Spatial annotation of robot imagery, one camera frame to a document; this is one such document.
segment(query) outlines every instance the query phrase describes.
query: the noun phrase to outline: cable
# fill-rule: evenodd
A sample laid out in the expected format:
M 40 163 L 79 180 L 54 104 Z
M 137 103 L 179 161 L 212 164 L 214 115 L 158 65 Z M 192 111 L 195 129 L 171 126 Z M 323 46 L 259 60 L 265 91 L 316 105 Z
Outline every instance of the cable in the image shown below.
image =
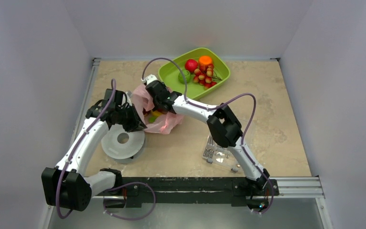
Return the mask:
M 153 212 L 153 210 L 155 209 L 156 197 L 155 197 L 154 190 L 148 184 L 145 184 L 143 182 L 138 182 L 138 181 L 137 182 L 131 182 L 131 183 L 127 183 L 125 185 L 121 185 L 121 186 L 118 186 L 118 187 L 115 187 L 115 188 L 108 189 L 107 191 L 116 191 L 116 190 L 118 190 L 120 188 L 127 187 L 127 186 L 130 186 L 130 185 L 144 185 L 144 186 L 146 186 L 152 192 L 153 204 L 152 204 L 151 209 L 147 213 L 145 213 L 144 215 L 142 215 L 142 216 L 139 216 L 139 217 L 136 217 L 136 218 L 127 218 L 127 217 L 118 216 L 118 215 L 115 215 L 113 213 L 108 212 L 108 210 L 106 209 L 106 205 L 104 204 L 104 201 L 103 201 L 104 213 L 107 213 L 108 215 L 113 216 L 113 217 L 116 217 L 118 219 L 123 219 L 123 220 L 128 220 L 128 221 L 135 221 L 135 220 L 143 219 L 143 218 L 147 217 L 148 215 L 150 215 Z
M 150 63 L 152 63 L 152 62 L 154 62 L 154 61 L 156 61 L 156 60 L 167 60 L 167 61 L 171 62 L 171 63 L 172 63 L 173 65 L 175 65 L 175 66 L 176 66 L 176 68 L 179 70 L 180 74 L 181 74 L 181 75 L 184 75 L 184 73 L 183 73 L 182 69 L 179 67 L 179 65 L 178 65 L 176 62 L 174 62 L 173 60 L 168 59 L 168 58 L 158 57 L 158 58 L 155 58 L 155 59 L 150 60 L 150 61 L 146 64 L 146 66 L 144 67 L 144 70 L 143 70 L 143 72 L 142 72 L 142 80 L 144 80 L 145 70 L 148 68 L 149 64 L 150 64 Z M 235 101 L 235 100 L 239 99 L 240 97 L 245 96 L 245 95 L 248 95 L 248 96 L 250 96 L 250 97 L 252 97 L 252 98 L 253 98 L 253 103 L 254 103 L 254 105 L 253 105 L 253 110 L 252 110 L 252 114 L 251 114 L 251 116 L 250 116 L 250 118 L 249 118 L 249 122 L 247 123 L 246 128 L 245 128 L 245 130 L 244 130 L 244 132 L 243 132 L 243 134 L 242 134 L 241 148 L 242 148 L 242 150 L 244 151 L 244 153 L 245 153 L 245 155 L 247 156 L 247 158 L 250 160 L 250 162 L 251 162 L 251 163 L 252 163 L 252 164 L 257 168 L 257 170 L 260 172 L 260 174 L 262 174 L 262 176 L 267 180 L 267 182 L 269 183 L 270 188 L 271 188 L 271 190 L 272 190 L 272 198 L 271 198 L 271 202 L 270 202 L 270 204 L 266 207 L 266 209 L 265 209 L 264 211 L 262 211 L 262 212 L 261 212 L 261 214 L 265 213 L 265 212 L 270 208 L 271 204 L 273 203 L 273 199 L 274 199 L 274 191 L 273 191 L 273 190 L 274 190 L 274 188 L 273 188 L 273 184 L 271 183 L 270 179 L 269 179 L 269 178 L 268 178 L 268 177 L 263 173 L 263 171 L 259 168 L 259 166 L 256 166 L 255 161 L 254 161 L 254 160 L 249 156 L 249 153 L 246 151 L 246 149 L 245 149 L 245 147 L 244 147 L 244 139 L 245 139 L 246 132 L 247 132 L 247 130 L 249 129 L 250 123 L 252 122 L 253 117 L 254 117 L 254 114 L 255 114 L 255 112 L 256 112 L 256 98 L 255 98 L 255 96 L 254 96 L 252 93 L 243 93 L 243 94 L 240 94 L 240 95 L 238 95 L 238 96 L 236 96 L 236 97 L 234 97 L 234 98 L 230 99 L 230 100 L 229 100 L 229 101 L 227 101 L 226 103 L 223 103 L 223 104 L 221 104 L 221 105 L 219 105 L 219 106 L 216 106 L 216 107 L 213 107 L 213 108 L 205 107 L 205 106 L 201 106 L 201 105 L 198 105 L 198 104 L 192 103 L 192 102 L 190 102 L 190 100 L 188 100 L 188 99 L 187 99 L 187 81 L 186 81 L 186 77 L 183 77 L 183 79 L 184 79 L 184 93 L 183 93 L 184 100 L 185 100 L 188 104 L 190 104 L 190 105 L 192 105 L 192 106 L 195 106 L 195 107 L 198 107 L 198 108 L 202 108 L 202 109 L 204 109 L 204 110 L 212 111 L 212 110 L 220 109 L 220 108 L 222 108 L 222 107 L 224 107 L 224 106 L 226 106 L 226 105 L 230 104 L 231 102 L 233 102 L 233 101 Z
M 57 191 L 56 191 L 56 194 L 55 194 L 55 206 L 56 206 L 56 209 L 57 209 L 58 217 L 60 217 L 61 219 L 67 218 L 69 216 L 69 214 L 72 212 L 72 210 L 69 210 L 67 212 L 67 214 L 65 214 L 65 216 L 63 216 L 61 214 L 61 209 L 60 209 L 61 182 L 62 182 L 62 179 L 64 178 L 65 171 L 68 168 L 69 162 L 72 160 L 73 155 L 76 152 L 76 149 L 81 144 L 81 142 L 84 139 L 84 137 L 87 135 L 87 133 L 89 133 L 89 130 L 100 120 L 100 118 L 106 112 L 107 107 L 109 107 L 110 103 L 113 101 L 114 96 L 116 94 L 116 80 L 115 79 L 112 79 L 112 89 L 113 89 L 113 91 L 112 91 L 112 95 L 110 96 L 110 99 L 108 100 L 108 102 L 106 103 L 106 105 L 104 106 L 104 108 L 102 109 L 102 111 L 99 113 L 99 115 L 96 117 L 96 119 L 92 122 L 92 124 L 90 124 L 88 126 L 88 128 L 86 129 L 86 132 L 83 132 L 82 133 L 81 137 L 78 139 L 78 141 L 76 142 L 75 146 L 72 148 L 71 153 L 69 154 L 69 156 L 67 158 L 67 162 L 65 162 L 64 168 L 61 171 L 60 178 L 58 179 Z

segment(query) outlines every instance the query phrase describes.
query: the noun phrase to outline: green plastic bowl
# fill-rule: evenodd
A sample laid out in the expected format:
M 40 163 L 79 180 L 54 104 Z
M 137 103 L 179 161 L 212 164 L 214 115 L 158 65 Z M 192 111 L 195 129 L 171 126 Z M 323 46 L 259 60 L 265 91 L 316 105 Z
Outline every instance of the green plastic bowl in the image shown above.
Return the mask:
M 184 69 L 184 64 L 188 59 L 194 59 L 198 61 L 201 56 L 210 56 L 213 60 L 214 64 L 214 74 L 220 77 L 222 80 L 218 82 L 213 87 L 204 90 L 204 87 L 199 85 L 198 83 L 193 83 L 193 77 L 191 77 L 190 81 L 187 82 L 187 97 L 191 99 L 200 99 L 210 92 L 215 91 L 219 88 L 231 75 L 231 71 L 228 66 L 211 50 L 207 48 L 197 48 L 190 52 L 187 52 L 178 58 L 174 59 L 174 61 L 179 65 L 179 67 Z M 179 70 L 172 63 L 167 63 L 162 66 L 158 71 L 158 77 L 161 81 L 165 83 L 166 86 L 170 87 L 173 91 L 177 91 L 180 93 L 184 93 L 184 84 L 179 82 L 178 79 Z

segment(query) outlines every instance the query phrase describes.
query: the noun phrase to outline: tabletop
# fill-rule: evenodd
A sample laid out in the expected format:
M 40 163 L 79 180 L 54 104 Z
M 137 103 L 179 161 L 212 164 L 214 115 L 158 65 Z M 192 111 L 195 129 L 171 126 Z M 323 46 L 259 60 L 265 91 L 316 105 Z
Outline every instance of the tabletop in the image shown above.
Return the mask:
M 133 91 L 141 84 L 147 61 L 101 61 L 93 85 L 90 105 L 104 96 L 117 81 L 117 90 Z M 145 75 L 157 75 L 166 62 L 153 62 Z M 276 61 L 226 61 L 231 77 L 216 91 L 199 99 L 206 104 L 220 104 L 238 94 L 251 92 L 257 99 L 256 113 L 246 142 L 259 163 L 274 177 L 311 176 L 305 151 L 287 94 L 280 66 Z M 230 108 L 244 127 L 253 101 L 245 96 Z M 209 164 L 203 158 L 209 130 L 206 124 L 185 117 L 169 135 L 145 133 L 142 155 L 129 164 L 119 164 L 107 156 L 101 144 L 96 148 L 86 176 L 101 168 L 120 170 L 124 177 L 242 177 L 226 167 Z

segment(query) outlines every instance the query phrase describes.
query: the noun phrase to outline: gray wall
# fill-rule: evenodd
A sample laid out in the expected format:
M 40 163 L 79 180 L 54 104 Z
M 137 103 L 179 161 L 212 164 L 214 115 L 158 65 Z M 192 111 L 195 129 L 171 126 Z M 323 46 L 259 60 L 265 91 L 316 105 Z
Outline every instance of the gray wall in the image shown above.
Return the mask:
M 94 57 L 178 56 L 206 46 L 229 59 L 279 57 L 312 0 L 64 0 Z
M 0 228 L 37 228 L 90 64 L 61 0 L 0 0 Z
M 366 0 L 315 0 L 281 67 L 335 228 L 366 228 Z

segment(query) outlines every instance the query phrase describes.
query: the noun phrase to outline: green lime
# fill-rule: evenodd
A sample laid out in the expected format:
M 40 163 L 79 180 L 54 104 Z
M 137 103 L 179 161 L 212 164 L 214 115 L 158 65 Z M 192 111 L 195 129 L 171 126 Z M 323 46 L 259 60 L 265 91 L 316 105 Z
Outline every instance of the green lime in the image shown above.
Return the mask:
M 182 70 L 182 71 L 184 73 L 184 76 L 186 77 L 187 83 L 189 83 L 191 80 L 190 72 L 188 70 Z M 180 74 L 180 72 L 179 72 L 178 79 L 179 79 L 179 82 L 184 83 L 184 79 L 182 77 L 182 74 Z

